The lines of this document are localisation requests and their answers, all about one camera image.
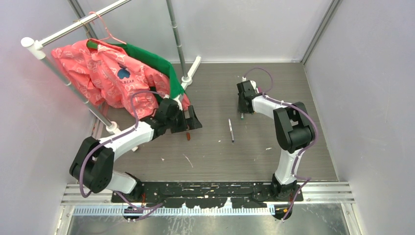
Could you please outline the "blue-end marker pen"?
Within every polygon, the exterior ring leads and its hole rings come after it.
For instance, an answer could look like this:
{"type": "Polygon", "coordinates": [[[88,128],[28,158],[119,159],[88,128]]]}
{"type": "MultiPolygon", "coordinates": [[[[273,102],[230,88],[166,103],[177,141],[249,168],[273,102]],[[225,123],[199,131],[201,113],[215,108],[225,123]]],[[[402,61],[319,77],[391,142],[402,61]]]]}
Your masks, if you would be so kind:
{"type": "Polygon", "coordinates": [[[228,125],[229,125],[229,130],[230,130],[230,135],[231,135],[231,142],[234,143],[235,142],[235,138],[234,138],[232,123],[231,123],[231,119],[230,118],[228,119],[228,125]]]}

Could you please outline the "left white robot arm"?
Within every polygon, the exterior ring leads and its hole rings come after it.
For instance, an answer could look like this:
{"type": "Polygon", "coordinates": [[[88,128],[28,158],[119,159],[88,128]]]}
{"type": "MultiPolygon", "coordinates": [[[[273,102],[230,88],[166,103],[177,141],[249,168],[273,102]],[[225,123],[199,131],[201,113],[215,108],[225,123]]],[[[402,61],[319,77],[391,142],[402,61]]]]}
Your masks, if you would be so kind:
{"type": "Polygon", "coordinates": [[[93,193],[109,189],[123,193],[131,202],[137,202],[143,195],[139,179],[115,171],[115,161],[167,130],[178,133],[201,128],[192,105],[188,107],[188,114],[186,117],[176,101],[165,98],[153,113],[139,119],[130,128],[98,140],[93,137],[84,139],[69,168],[70,175],[93,193]]]}

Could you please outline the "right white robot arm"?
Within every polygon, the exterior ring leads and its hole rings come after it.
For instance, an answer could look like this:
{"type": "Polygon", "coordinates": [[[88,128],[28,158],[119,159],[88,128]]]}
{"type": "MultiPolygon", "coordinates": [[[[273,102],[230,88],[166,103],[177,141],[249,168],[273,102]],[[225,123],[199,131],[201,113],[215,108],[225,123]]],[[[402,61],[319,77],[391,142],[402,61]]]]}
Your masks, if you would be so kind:
{"type": "Polygon", "coordinates": [[[316,139],[316,125],[302,102],[287,103],[273,99],[259,92],[256,82],[250,80],[242,81],[236,87],[239,113],[259,113],[274,121],[281,153],[270,190],[276,200],[284,201],[296,189],[298,164],[316,139]]]}

